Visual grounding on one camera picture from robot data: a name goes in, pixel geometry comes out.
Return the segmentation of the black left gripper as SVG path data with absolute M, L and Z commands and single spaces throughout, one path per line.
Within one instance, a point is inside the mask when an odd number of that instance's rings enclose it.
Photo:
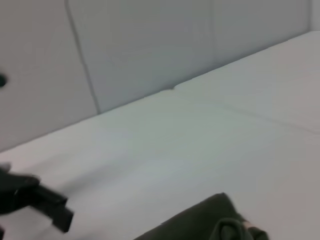
M 74 217 L 74 212 L 67 208 L 68 198 L 40 185 L 38 177 L 10 170 L 10 163 L 0 163 L 0 215 L 31 207 L 51 219 L 60 232 L 67 233 Z

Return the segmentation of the dark green t-shirt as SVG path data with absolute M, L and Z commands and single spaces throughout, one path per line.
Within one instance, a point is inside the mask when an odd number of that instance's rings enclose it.
M 134 240 L 270 240 L 234 207 L 226 193 L 215 194 Z

